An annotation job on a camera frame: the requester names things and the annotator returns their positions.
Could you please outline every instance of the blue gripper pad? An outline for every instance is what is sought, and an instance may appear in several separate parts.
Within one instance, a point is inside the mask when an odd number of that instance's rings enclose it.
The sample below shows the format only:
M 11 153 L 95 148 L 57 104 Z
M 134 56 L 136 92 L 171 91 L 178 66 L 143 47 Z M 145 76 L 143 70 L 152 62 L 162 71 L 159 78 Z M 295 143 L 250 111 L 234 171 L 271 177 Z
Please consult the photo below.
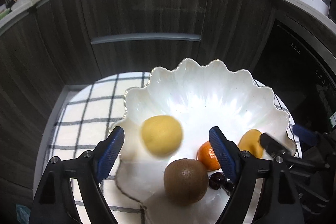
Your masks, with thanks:
M 318 136 L 315 132 L 310 131 L 298 124 L 293 125 L 293 134 L 298 136 L 300 141 L 310 146 L 316 146 L 319 142 Z
M 227 140 L 219 127 L 209 131 L 209 142 L 222 167 L 225 177 L 236 183 L 241 170 L 240 150 L 234 142 Z
M 97 183 L 106 179 L 124 144 L 125 134 L 121 127 L 115 127 L 105 141 L 101 141 L 94 149 L 95 176 Z

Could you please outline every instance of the table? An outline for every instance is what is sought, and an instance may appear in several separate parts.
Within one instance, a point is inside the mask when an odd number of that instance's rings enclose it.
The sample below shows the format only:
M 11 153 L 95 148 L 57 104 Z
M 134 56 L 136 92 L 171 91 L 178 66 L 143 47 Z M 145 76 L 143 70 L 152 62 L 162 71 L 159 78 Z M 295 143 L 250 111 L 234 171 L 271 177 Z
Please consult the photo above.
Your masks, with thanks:
M 87 86 L 76 94 L 60 112 L 58 122 L 53 128 L 53 138 L 48 146 L 45 162 L 53 156 L 68 160 L 78 157 L 86 150 L 93 150 L 98 142 L 107 138 L 111 125 L 122 119 L 125 112 L 123 100 L 125 90 L 132 86 L 144 87 L 148 78 L 149 72 L 112 75 Z M 264 86 L 256 80 L 255 84 Z M 289 113 L 278 96 L 275 96 L 274 104 L 278 109 Z M 287 134 L 299 144 L 299 138 L 292 133 L 294 124 L 293 117 L 290 115 Z M 296 156 L 302 157 L 300 145 Z M 119 224 L 144 224 L 144 211 L 140 204 L 124 196 L 116 187 L 114 178 L 118 165 L 119 159 L 115 162 L 108 178 L 100 184 L 100 189 Z M 88 224 L 90 220 L 77 180 L 71 179 L 71 185 L 82 223 Z

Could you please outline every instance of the cabinet door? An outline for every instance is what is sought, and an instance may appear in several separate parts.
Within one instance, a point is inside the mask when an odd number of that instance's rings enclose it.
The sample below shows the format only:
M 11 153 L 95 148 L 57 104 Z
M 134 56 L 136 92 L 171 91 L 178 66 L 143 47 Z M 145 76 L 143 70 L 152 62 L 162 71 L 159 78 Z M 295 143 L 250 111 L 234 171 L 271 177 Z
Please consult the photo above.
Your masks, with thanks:
M 253 70 L 274 23 L 270 0 L 208 0 L 197 61 Z
M 90 38 L 114 34 L 201 34 L 206 0 L 82 0 Z
M 130 72 L 148 71 L 156 66 L 169 70 L 187 57 L 196 59 L 199 42 L 144 40 L 108 42 L 92 45 L 103 77 Z
M 45 125 L 64 84 L 34 15 L 0 37 L 0 177 L 33 188 Z
M 101 78 L 80 0 L 50 0 L 37 8 L 37 21 L 65 84 L 91 84 Z

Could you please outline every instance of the brown kiwi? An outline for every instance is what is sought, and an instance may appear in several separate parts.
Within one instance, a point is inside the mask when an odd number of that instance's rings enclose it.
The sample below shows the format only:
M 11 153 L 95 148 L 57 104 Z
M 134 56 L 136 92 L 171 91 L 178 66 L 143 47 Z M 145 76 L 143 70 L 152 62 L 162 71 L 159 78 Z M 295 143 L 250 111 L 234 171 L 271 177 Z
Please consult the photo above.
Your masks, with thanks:
M 186 206 L 202 199 L 208 188 L 208 173 L 198 160 L 180 159 L 170 163 L 163 176 L 167 197 Z

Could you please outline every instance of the checkered tablecloth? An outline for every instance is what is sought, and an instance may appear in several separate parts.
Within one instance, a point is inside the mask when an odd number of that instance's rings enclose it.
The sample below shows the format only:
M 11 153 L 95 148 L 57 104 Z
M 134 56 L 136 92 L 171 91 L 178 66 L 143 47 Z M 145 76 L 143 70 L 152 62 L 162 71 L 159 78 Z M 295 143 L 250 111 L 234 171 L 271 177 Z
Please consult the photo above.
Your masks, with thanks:
M 61 160 L 77 158 L 86 150 L 93 150 L 97 143 L 105 140 L 111 125 L 122 119 L 125 90 L 137 86 L 143 87 L 148 80 L 149 72 L 130 72 L 112 75 L 89 85 L 76 94 L 61 110 L 58 122 L 53 128 L 53 138 L 46 152 L 46 161 L 58 156 Z M 289 113 L 283 102 L 275 96 L 274 104 L 278 109 Z M 293 135 L 294 121 L 290 115 L 288 136 L 299 143 Z M 298 155 L 302 157 L 300 145 Z M 101 191 L 113 215 L 119 224 L 144 224 L 145 217 L 140 204 L 124 196 L 116 187 L 114 178 L 119 159 L 114 164 L 110 175 L 100 184 Z M 89 224 L 83 200 L 76 179 L 71 180 L 73 196 L 81 221 Z

